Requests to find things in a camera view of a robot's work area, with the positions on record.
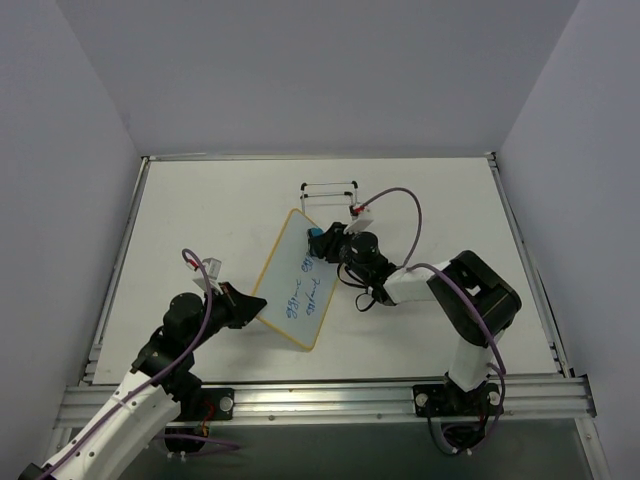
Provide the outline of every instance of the metal frame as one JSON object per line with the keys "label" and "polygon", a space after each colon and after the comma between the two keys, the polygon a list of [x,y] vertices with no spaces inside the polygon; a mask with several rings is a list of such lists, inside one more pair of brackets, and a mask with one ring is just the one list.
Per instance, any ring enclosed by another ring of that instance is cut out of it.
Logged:
{"label": "metal frame", "polygon": [[[591,418],[593,401],[584,378],[560,375],[506,377],[504,419],[549,420]],[[385,382],[267,383],[206,385],[235,390],[233,419],[217,426],[316,425],[339,423],[424,423],[415,415],[412,387],[441,384],[441,379],[416,378]],[[115,385],[70,387],[56,419],[56,428],[82,428],[117,388]],[[462,421],[464,418],[447,418]],[[196,425],[172,422],[170,426]]]}
{"label": "metal frame", "polygon": [[[401,156],[417,158],[416,155]],[[56,419],[47,458],[70,440],[72,429],[82,428],[111,395],[115,386],[91,385],[100,356],[102,338],[107,327],[113,297],[117,290],[136,217],[142,200],[151,162],[155,161],[225,161],[254,159],[328,159],[365,158],[336,155],[176,155],[143,157],[122,243],[113,268],[100,320],[96,328],[85,375],[80,386],[67,388]],[[389,155],[377,158],[391,158]],[[588,380],[572,378],[572,372],[551,307],[532,256],[522,238],[507,200],[495,154],[487,154],[498,194],[502,201],[525,274],[541,317],[550,348],[557,355],[559,374],[507,376],[504,420],[575,419],[585,455],[595,479],[608,480],[609,473],[592,417],[595,415]],[[424,422],[415,416],[412,386],[440,379],[403,379],[389,381],[346,381],[322,383],[229,384],[235,389],[234,419],[220,426],[234,425],[314,425],[330,423],[407,423]]]}

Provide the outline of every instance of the white table surface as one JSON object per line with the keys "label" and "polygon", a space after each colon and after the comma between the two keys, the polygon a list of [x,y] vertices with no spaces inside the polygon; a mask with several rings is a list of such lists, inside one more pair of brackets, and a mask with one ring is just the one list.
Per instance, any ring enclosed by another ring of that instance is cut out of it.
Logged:
{"label": "white table surface", "polygon": [[[221,259],[220,279],[251,293],[287,213],[299,206],[300,184],[345,180],[359,183],[361,200],[392,186],[412,189],[424,212],[413,262],[475,251],[522,298],[499,343],[508,373],[556,371],[486,159],[194,161],[151,164],[94,382],[119,383],[170,300],[200,293],[182,248]],[[319,205],[335,202],[310,201],[307,214],[322,227],[348,222],[346,206]],[[372,210],[369,230],[381,252],[401,263],[416,228],[412,200],[393,193]],[[263,382],[439,376],[448,369],[458,337],[436,302],[359,313],[358,293],[338,286],[311,352],[254,320],[201,346],[192,372],[205,382]]]}

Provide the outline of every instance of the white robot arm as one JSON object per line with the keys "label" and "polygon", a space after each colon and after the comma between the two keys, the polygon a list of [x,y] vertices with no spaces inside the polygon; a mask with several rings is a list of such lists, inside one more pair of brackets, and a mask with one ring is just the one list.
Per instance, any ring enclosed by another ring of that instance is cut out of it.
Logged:
{"label": "white robot arm", "polygon": [[[118,478],[167,423],[201,406],[202,382],[189,372],[193,350],[224,327],[243,328],[267,302],[243,295],[229,283],[215,282],[217,271],[210,268],[215,262],[198,263],[208,277],[205,301],[194,293],[176,296],[163,325],[140,350],[107,403],[74,440],[42,467],[29,465],[19,480]],[[206,439],[204,432],[194,434]],[[203,441],[192,441],[189,451],[197,451]]]}

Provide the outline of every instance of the white wall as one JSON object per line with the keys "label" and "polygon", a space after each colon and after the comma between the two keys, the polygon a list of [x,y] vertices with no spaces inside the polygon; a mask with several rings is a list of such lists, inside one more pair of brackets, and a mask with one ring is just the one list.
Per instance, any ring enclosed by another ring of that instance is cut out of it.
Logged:
{"label": "white wall", "polygon": [[3,6],[0,476],[17,478],[77,382],[139,158],[58,7]]}
{"label": "white wall", "polygon": [[577,0],[58,0],[143,154],[482,154]]}
{"label": "white wall", "polygon": [[640,476],[639,46],[637,0],[582,0],[499,161],[614,478]]}

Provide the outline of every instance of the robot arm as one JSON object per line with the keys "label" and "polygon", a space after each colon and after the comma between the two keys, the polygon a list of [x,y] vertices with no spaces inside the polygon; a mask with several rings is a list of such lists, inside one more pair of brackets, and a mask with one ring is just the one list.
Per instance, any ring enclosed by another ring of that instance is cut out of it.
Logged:
{"label": "robot arm", "polygon": [[[487,364],[493,354],[463,301],[432,271],[401,268],[391,263],[380,253],[376,235],[353,228],[358,223],[358,212],[352,208],[351,213],[355,218],[350,225],[335,222],[326,232],[320,229],[307,232],[311,255],[344,265],[382,305],[437,301],[460,335],[447,377],[464,393],[480,387],[490,373]],[[522,306],[518,294],[471,251],[464,251],[436,268],[464,292],[497,342]]]}
{"label": "robot arm", "polygon": [[[240,329],[264,308],[261,298],[243,295],[231,284],[216,284],[211,291],[212,308],[199,343],[202,345],[222,328]],[[199,333],[206,312],[205,301],[196,294],[183,293],[175,297],[164,315],[163,325],[142,347],[138,357],[114,394],[71,443],[51,457],[40,468],[31,464],[19,480],[67,479],[107,480],[118,478],[153,437],[181,413],[200,405],[202,382],[189,372],[194,365],[193,352],[158,382],[148,384],[128,402],[123,399],[149,383],[149,380],[178,359]],[[119,409],[107,417],[109,412]],[[78,448],[77,439],[88,439]],[[203,445],[194,442],[190,450]],[[61,462],[52,473],[44,476],[52,465]]]}

